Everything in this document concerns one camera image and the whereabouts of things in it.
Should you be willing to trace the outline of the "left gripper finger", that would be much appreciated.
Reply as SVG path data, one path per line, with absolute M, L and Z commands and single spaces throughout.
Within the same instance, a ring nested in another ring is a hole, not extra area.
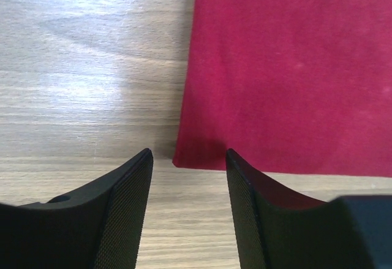
M 2 268 L 134 268 L 153 154 L 46 203 L 1 205 Z

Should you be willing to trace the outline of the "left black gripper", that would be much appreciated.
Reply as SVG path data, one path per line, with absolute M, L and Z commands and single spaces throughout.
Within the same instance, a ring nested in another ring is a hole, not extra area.
M 241 268 L 391 268 L 391 196 L 330 202 L 300 194 L 226 153 Z

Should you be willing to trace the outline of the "dark red t-shirt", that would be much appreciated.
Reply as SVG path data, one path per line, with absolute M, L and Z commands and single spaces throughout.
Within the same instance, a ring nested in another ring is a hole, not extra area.
M 195 0 L 173 163 L 391 176 L 391 0 Z

